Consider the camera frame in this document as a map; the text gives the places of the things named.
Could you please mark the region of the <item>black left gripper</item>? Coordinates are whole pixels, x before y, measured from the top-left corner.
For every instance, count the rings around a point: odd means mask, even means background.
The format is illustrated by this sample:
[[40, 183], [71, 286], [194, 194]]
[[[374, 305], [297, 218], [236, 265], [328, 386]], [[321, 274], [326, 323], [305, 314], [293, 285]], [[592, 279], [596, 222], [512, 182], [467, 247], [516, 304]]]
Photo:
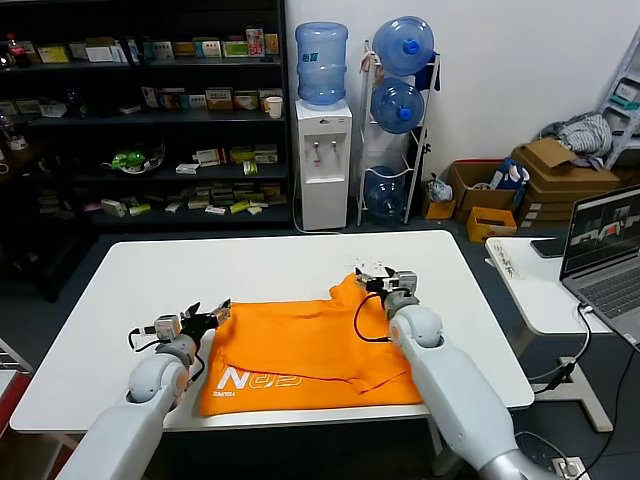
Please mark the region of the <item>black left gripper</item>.
[[197, 314], [201, 303], [196, 302], [180, 313], [181, 333], [190, 337], [194, 342], [200, 342], [209, 330], [215, 330], [231, 317], [232, 301], [224, 300], [210, 312]]

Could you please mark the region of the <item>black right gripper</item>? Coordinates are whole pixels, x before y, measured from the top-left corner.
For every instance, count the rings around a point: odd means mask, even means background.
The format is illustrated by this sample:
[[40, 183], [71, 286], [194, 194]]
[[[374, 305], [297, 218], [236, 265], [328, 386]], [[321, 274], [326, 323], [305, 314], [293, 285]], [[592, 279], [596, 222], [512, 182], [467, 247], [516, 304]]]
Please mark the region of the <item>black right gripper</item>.
[[394, 269], [385, 268], [382, 276], [374, 276], [367, 270], [356, 266], [354, 268], [356, 284], [368, 293], [387, 294], [398, 288], [398, 276]]

